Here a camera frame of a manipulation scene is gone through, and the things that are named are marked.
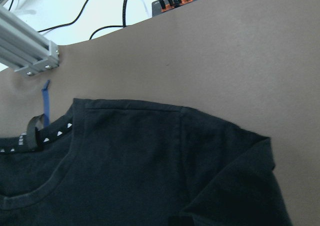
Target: shirt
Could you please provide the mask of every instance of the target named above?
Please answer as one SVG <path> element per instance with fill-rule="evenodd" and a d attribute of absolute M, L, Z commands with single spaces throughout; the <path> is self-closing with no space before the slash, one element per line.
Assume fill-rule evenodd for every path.
<path fill-rule="evenodd" d="M 31 134 L 0 139 L 2 226 L 291 225 L 270 138 L 199 110 L 74 99 Z"/>

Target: blue strip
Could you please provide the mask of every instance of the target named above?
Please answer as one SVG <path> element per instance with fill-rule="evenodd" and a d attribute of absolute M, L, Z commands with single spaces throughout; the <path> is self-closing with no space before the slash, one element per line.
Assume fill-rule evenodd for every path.
<path fill-rule="evenodd" d="M 50 124 L 50 101 L 49 101 L 49 86 L 50 80 L 47 80 L 45 85 L 42 88 L 42 97 L 43 97 L 43 126 L 47 127 Z"/>

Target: white floor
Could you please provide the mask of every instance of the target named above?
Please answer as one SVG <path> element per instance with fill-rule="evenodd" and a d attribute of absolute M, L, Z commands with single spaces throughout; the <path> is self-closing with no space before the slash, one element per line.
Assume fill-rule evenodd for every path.
<path fill-rule="evenodd" d="M 11 12 L 35 30 L 72 22 L 86 0 L 14 0 Z M 156 0 L 128 0 L 126 24 L 132 25 L 152 17 L 151 3 Z M 11 0 L 4 7 L 9 8 Z M 123 0 L 89 0 L 79 20 L 68 27 L 43 33 L 58 45 L 68 45 L 89 39 L 96 29 L 122 25 Z M 120 28 L 105 29 L 94 38 Z M 0 71 L 6 66 L 0 63 Z"/>

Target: shirt sleeve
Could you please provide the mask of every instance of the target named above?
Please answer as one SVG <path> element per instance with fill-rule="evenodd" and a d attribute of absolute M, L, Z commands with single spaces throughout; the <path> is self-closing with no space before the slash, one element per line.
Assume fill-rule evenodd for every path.
<path fill-rule="evenodd" d="M 292 225 L 273 174 L 270 138 L 183 107 L 181 157 L 196 226 Z"/>

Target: orange port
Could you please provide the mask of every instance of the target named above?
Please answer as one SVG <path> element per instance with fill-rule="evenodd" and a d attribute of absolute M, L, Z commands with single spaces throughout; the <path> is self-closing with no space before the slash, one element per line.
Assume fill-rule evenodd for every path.
<path fill-rule="evenodd" d="M 190 3 L 190 2 L 193 2 L 194 0 L 189 0 L 189 1 L 187 1 L 187 0 L 181 0 L 181 3 L 179 4 L 180 6 L 183 6 L 183 5 L 185 5 L 185 4 L 188 4 L 188 3 Z M 175 7 L 171 7 L 170 6 L 170 4 L 167 4 L 166 6 L 165 6 L 165 9 L 161 9 L 161 12 L 167 12 L 167 11 L 170 11 L 170 10 L 172 10 L 172 9 L 174 9 Z"/>

